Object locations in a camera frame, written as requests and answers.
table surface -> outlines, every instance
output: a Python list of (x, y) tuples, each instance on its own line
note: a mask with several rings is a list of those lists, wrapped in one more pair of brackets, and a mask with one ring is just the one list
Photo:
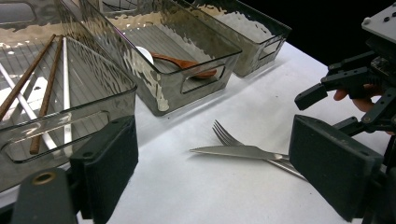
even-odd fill
[[(305, 111), (297, 108), (295, 96), (326, 73), (285, 43), (270, 68), (232, 75), (224, 90), (163, 117), (137, 99), (139, 163), (109, 223), (348, 223), (308, 182), (268, 162), (189, 152), (221, 145), (215, 119), (243, 143), (279, 153), (289, 151), (295, 114), (329, 124), (360, 119), (363, 113), (348, 98), (335, 102), (333, 91)], [(381, 154), (389, 140), (381, 132), (354, 138)]]

hand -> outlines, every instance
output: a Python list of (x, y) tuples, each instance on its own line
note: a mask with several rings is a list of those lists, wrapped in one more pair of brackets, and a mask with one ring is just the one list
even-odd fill
[[(372, 98), (374, 96), (380, 96), (384, 93), (380, 86), (366, 84), (364, 85), (364, 89), (366, 91), (366, 95), (361, 99), (352, 99), (353, 104), (362, 112), (368, 112), (371, 108), (373, 108), (374, 104)], [(334, 100), (340, 101), (347, 96), (346, 90), (337, 90), (334, 94)]]

metal utensil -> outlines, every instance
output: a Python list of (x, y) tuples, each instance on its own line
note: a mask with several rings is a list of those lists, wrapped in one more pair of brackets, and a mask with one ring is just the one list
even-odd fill
[[(216, 136), (218, 137), (218, 139), (220, 140), (220, 142), (224, 145), (224, 146), (244, 146), (243, 143), (239, 142), (238, 140), (236, 140), (235, 138), (233, 138), (232, 135), (230, 135), (221, 125), (220, 123), (215, 120), (215, 124), (213, 126), (213, 131), (215, 132)], [(271, 161), (271, 160), (265, 160), (268, 161), (269, 163), (273, 164), (274, 166), (279, 167), (282, 170), (285, 170), (305, 181), (307, 181), (305, 179), (305, 177), (303, 175), (301, 175), (291, 164), (286, 164), (284, 162), (281, 161)]]
[(254, 146), (214, 146), (214, 147), (198, 147), (190, 149), (191, 152), (206, 153), (222, 156), (234, 156), (258, 160), (280, 161), (287, 160), (282, 155), (264, 151)]

textured plastic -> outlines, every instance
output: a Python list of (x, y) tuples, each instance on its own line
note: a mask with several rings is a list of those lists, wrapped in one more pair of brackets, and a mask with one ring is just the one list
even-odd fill
[(291, 32), (289, 26), (236, 0), (195, 0), (183, 7), (242, 49), (233, 69), (239, 77), (273, 65)]
[[(233, 42), (192, 16), (177, 1), (117, 1), (122, 11), (100, 11), (98, 2), (79, 1), (84, 26), (139, 86), (137, 95), (155, 116), (224, 89), (241, 53)], [(154, 59), (150, 63), (135, 46), (197, 62), (181, 69)], [(196, 78), (214, 71), (210, 78)]]
[[(13, 3), (20, 4), (21, 1), (7, 1), (7, 4)], [(65, 60), (61, 56), (47, 115), (30, 119), (19, 101), (15, 100), (0, 122), (0, 192), (19, 185), (29, 174), (66, 165), (68, 156), (111, 120), (134, 115), (137, 86), (113, 62), (74, 38), (92, 39), (66, 5), (60, 1), (35, 0), (25, 3), (23, 8), (31, 9), (32, 20), (28, 17), (28, 21), (0, 24), (0, 64), (17, 83), (53, 34), (67, 35), (71, 105), (64, 109)], [(68, 33), (72, 28), (73, 37)], [(22, 95), (36, 116), (42, 104), (56, 45), (54, 41), (23, 89)], [(0, 104), (10, 90), (5, 81), (0, 82)], [(66, 125), (71, 125), (72, 131), (71, 142), (67, 144), (64, 141)], [(37, 135), (49, 136), (55, 147), (49, 147), (48, 141), (42, 139), (38, 154), (30, 154), (32, 138)]]

black background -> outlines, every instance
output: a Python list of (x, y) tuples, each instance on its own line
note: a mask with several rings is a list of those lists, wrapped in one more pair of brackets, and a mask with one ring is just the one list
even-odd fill
[(370, 50), (365, 41), (371, 34), (361, 28), (361, 23), (394, 3), (389, 0), (240, 2), (288, 25), (292, 31), (287, 42), (326, 65)]

